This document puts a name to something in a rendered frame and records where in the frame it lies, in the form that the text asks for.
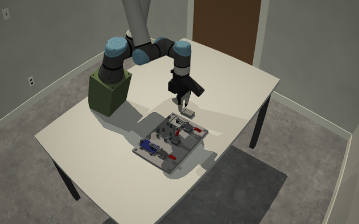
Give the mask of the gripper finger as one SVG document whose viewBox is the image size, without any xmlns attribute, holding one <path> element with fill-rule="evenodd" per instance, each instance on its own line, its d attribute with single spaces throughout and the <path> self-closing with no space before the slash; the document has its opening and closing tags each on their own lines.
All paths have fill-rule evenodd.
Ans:
<svg viewBox="0 0 359 224">
<path fill-rule="evenodd" d="M 179 112 L 181 112 L 181 110 L 183 109 L 183 95 L 182 95 L 182 91 L 179 92 L 179 94 L 176 95 L 176 98 L 172 98 L 172 101 L 178 105 L 178 110 Z"/>
<path fill-rule="evenodd" d="M 186 94 L 183 96 L 183 98 L 184 98 L 184 100 L 185 100 L 185 107 L 188 105 L 190 95 L 191 95 L 191 90 L 189 90 L 188 93 L 186 93 Z"/>
</svg>

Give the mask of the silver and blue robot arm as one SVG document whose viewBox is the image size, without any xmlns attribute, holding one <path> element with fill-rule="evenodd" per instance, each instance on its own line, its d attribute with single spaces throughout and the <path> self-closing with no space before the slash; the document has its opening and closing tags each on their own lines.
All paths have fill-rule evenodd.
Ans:
<svg viewBox="0 0 359 224">
<path fill-rule="evenodd" d="M 119 83 L 124 76 L 123 61 L 132 57 L 141 66 L 165 55 L 174 59 L 177 75 L 190 73 L 191 44 L 187 41 L 171 41 L 159 37 L 154 44 L 147 29 L 147 18 L 151 0 L 122 0 L 130 30 L 126 37 L 113 37 L 105 45 L 104 58 L 99 68 L 99 79 L 106 84 Z M 180 80 L 196 96 L 204 89 L 190 76 Z"/>
</svg>

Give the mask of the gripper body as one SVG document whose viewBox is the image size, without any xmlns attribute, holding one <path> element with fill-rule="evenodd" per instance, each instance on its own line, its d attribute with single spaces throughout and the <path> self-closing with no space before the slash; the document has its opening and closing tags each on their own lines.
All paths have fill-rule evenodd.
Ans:
<svg viewBox="0 0 359 224">
<path fill-rule="evenodd" d="M 190 75 L 190 73 L 187 75 L 181 76 L 181 75 L 177 75 L 174 72 L 174 69 L 172 69 L 170 71 L 170 73 L 173 74 L 173 79 L 171 79 L 168 82 L 168 91 L 170 91 L 174 94 L 179 94 L 179 92 L 182 91 L 182 95 L 184 96 L 186 93 L 188 93 L 189 88 L 187 86 L 185 86 L 180 80 L 188 77 Z"/>
</svg>

